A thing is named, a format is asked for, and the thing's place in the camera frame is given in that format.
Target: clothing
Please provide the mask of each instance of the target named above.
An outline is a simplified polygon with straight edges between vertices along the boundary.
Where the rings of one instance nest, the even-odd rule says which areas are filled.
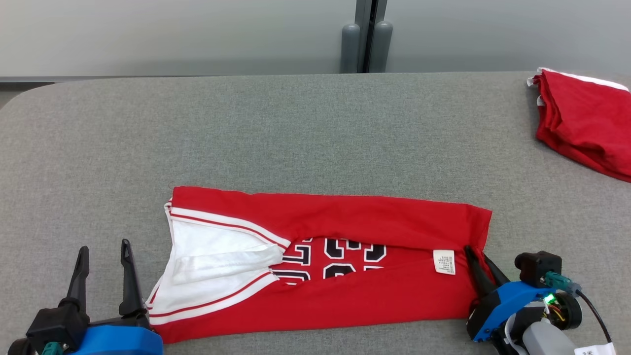
[[[631,93],[587,76],[540,68],[537,139],[603,174],[631,182]]]
[[[165,343],[466,318],[476,293],[463,248],[482,251],[491,217],[457,203],[198,187],[175,188],[165,209],[173,248],[148,302]],[[434,250],[455,251],[455,275],[435,271]]]

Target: black cable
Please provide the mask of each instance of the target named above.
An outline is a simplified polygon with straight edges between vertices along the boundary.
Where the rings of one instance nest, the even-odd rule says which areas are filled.
[[[589,300],[589,298],[587,298],[587,296],[585,296],[585,294],[581,292],[581,290],[576,291],[576,294],[579,295],[583,299],[583,301],[587,303],[589,309],[592,310],[592,313],[594,313],[594,316],[596,316],[596,319],[598,323],[600,324],[600,327],[603,329],[604,336],[607,338],[607,343],[610,343],[611,336],[609,335],[609,332],[607,331],[607,327],[605,327],[604,325],[603,319],[600,317],[600,314],[598,314],[598,311],[596,311],[596,307],[594,307],[594,305]]]

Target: white care label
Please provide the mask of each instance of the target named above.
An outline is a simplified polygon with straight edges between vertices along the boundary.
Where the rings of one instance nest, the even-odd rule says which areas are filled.
[[[453,250],[434,250],[434,268],[440,274],[455,275],[456,259]]]
[[[605,345],[593,345],[574,349],[574,355],[616,355],[613,343]]]

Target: gray handle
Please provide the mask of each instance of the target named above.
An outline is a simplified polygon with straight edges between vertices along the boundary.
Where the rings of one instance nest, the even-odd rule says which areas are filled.
[[[359,62],[359,36],[360,28],[351,23],[342,28],[342,58],[340,73],[357,73]]]
[[[375,25],[370,46],[369,73],[384,73],[392,38],[392,23],[381,21]]]

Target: red fabric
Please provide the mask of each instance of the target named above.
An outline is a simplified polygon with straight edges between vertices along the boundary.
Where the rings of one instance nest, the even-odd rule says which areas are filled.
[[[537,139],[591,169],[631,182],[631,93],[545,69],[534,82],[545,103]]]
[[[312,238],[314,277],[295,286],[273,282],[250,298],[203,316],[156,325],[164,343],[247,332],[354,327],[380,323],[466,318],[476,293],[463,248],[481,253],[491,211],[471,205],[379,196],[248,195],[195,187],[174,189],[173,207],[236,217],[292,240]],[[326,239],[350,239],[361,249],[345,250],[356,272],[315,277],[324,262]],[[346,241],[338,241],[346,247]],[[386,256],[363,270],[370,244]],[[454,250],[456,274],[439,274],[433,250]],[[283,263],[272,267],[280,270]]]

